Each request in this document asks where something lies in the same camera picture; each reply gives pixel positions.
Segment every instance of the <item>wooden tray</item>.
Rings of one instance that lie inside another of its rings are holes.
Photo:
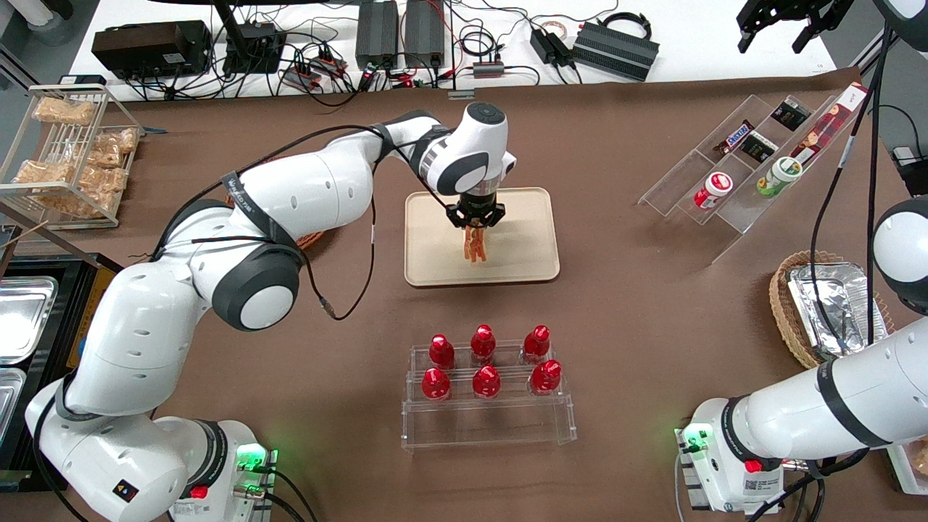
[[[428,192],[406,198],[404,272],[412,286],[550,281],[561,272],[551,196],[541,188],[500,189],[506,216],[484,236],[486,261],[464,258],[464,231],[455,228]],[[442,197],[453,203],[456,196]]]

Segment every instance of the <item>acrylic display rack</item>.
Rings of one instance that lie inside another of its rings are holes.
[[[649,204],[663,216],[668,216],[674,209],[677,209],[700,225],[705,225],[713,216],[718,216],[719,219],[731,226],[736,233],[735,238],[713,260],[714,263],[751,229],[757,219],[791,185],[802,183],[803,180],[800,178],[787,185],[786,188],[773,197],[761,195],[756,188],[757,180],[767,175],[773,162],[778,158],[789,156],[796,146],[803,141],[818,121],[818,118],[831,108],[837,98],[828,98],[803,124],[795,131],[791,131],[785,125],[770,117],[774,107],[771,107],[757,96],[749,96],[695,149],[691,150],[660,181],[645,192],[641,199],[638,200],[638,203],[645,202]],[[787,97],[787,99],[811,111],[799,99],[792,96]],[[844,130],[853,123],[854,118],[857,117],[857,111],[854,111],[844,121],[828,145],[820,150],[809,163],[804,165],[803,177],[809,176],[812,166],[835,142],[841,141],[844,143],[839,138],[844,133]],[[735,149],[725,155],[724,158],[719,158],[718,152],[713,150],[715,145],[740,127],[744,120],[754,124],[755,131],[778,146],[777,152],[762,163],[758,163],[757,160],[740,149]],[[702,187],[705,179],[713,172],[724,172],[731,176],[734,187],[727,196],[719,200],[719,203],[714,208],[703,209],[696,205],[693,196]]]
[[[451,379],[451,398],[438,402],[426,398],[420,386],[422,376],[432,367],[429,346],[412,347],[403,401],[404,450],[534,442],[560,445],[577,439],[566,376],[561,376],[561,385],[551,395],[530,394],[527,383],[535,365],[521,362],[522,341],[496,343],[493,366],[502,388],[491,399],[473,395],[471,381],[479,366],[471,364],[470,343],[453,345],[455,369],[446,372]],[[553,349],[547,359],[554,359]]]

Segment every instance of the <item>stainless steel tray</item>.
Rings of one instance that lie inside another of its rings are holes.
[[[32,355],[57,293],[58,282],[48,277],[0,280],[0,365]]]
[[[13,418],[13,410],[19,400],[19,392],[26,382],[26,372],[19,368],[0,368],[0,443],[6,435],[6,428]]]
[[[786,279],[809,343],[822,359],[850,355],[867,346],[867,276],[863,268],[853,263],[816,264],[819,298],[840,338],[831,334],[818,310],[811,266],[792,268]],[[873,340],[886,335],[883,315],[874,306]]]

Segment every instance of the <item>qr code label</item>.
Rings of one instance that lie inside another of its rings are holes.
[[[761,472],[744,475],[744,494],[770,496],[780,490],[780,474]]]

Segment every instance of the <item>brown table surface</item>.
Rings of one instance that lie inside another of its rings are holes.
[[[547,284],[411,288],[403,278],[404,200],[419,185],[405,165],[386,162],[377,174],[376,271],[355,314],[330,320],[305,278],[290,316],[269,330],[237,332],[207,314],[159,415],[249,425],[280,449],[280,469],[329,521],[676,520],[672,429],[681,418],[708,398],[750,393],[802,370],[780,340],[767,285],[783,258],[808,248],[844,139],[711,266],[724,227],[665,221],[636,202],[749,94],[772,105],[794,94],[816,107],[855,75],[481,89],[479,99],[509,116],[509,150],[519,165],[506,185],[551,194],[560,276]],[[190,195],[295,137],[413,109],[455,125],[464,106],[427,90],[360,95],[328,115],[309,97],[130,105],[143,124],[171,132],[145,138],[120,226],[70,237],[128,264],[128,255],[150,252]],[[865,125],[820,241],[860,264],[869,141]],[[881,159],[878,212],[906,197],[886,154]],[[368,234],[362,218],[313,249],[323,294],[340,311],[367,273]],[[882,280],[877,289],[897,326],[914,319]],[[410,345],[439,331],[467,338],[481,322],[500,338],[551,327],[574,392],[578,440],[415,456],[400,448]],[[279,492],[296,502],[286,488]],[[828,492],[822,522],[923,521],[928,513],[928,499],[891,489],[883,452],[830,478]],[[742,520],[691,512],[685,492],[682,500],[689,521]],[[4,522],[71,520],[49,493],[0,495],[0,514]]]

